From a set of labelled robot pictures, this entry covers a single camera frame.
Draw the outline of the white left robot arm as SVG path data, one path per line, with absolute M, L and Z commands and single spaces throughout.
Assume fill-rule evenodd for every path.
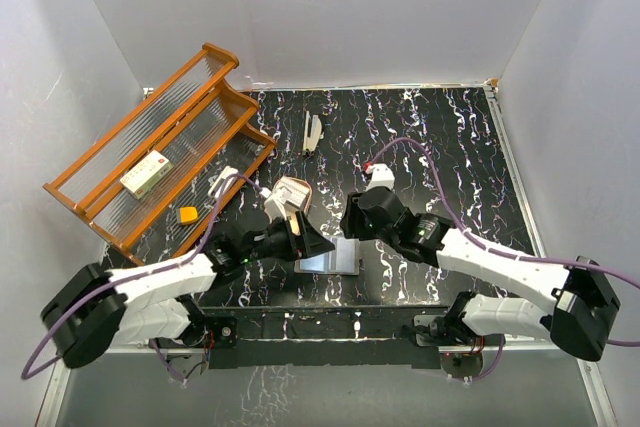
M 270 220 L 258 212 L 221 222 L 186 254 L 142 267 L 104 270 L 87 264 L 41 311 L 45 339 L 69 369 L 94 362 L 117 344 L 167 338 L 197 345 L 207 323 L 189 311 L 182 297 L 230 282 L 257 260 L 295 262 L 334 251 L 304 213 L 295 218 Z

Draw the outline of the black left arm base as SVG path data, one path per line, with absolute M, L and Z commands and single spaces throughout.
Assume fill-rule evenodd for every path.
M 174 344 L 180 344 L 186 348 L 201 348 L 202 359 L 184 373 L 177 370 L 171 359 L 165 355 L 159 345 L 161 339 L 169 339 Z M 237 321 L 231 317 L 198 316 L 190 322 L 179 334 L 173 337 L 161 335 L 149 340 L 149 346 L 155 351 L 160 361 L 167 369 L 171 377 L 180 382 L 183 387 L 187 385 L 194 373 L 202 374 L 210 367 L 213 352 L 216 348 L 233 348 L 237 344 Z

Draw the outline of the black right arm base motor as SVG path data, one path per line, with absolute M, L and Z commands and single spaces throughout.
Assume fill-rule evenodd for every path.
M 474 334 L 462 321 L 445 313 L 419 311 L 403 321 L 394 336 L 408 340 L 412 345 L 437 348 L 445 357 L 482 357 L 492 347 L 503 349 L 506 338 L 501 334 Z

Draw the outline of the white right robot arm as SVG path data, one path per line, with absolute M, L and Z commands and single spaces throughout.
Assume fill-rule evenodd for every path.
M 466 344 L 491 335 L 548 340 L 567 354 L 602 358 L 620 300 L 595 263 L 548 262 L 481 239 L 452 220 L 414 214 L 387 187 L 347 197 L 345 237 L 379 240 L 405 259 L 504 288 L 508 296 L 459 293 L 444 315 L 414 323 L 426 342 Z

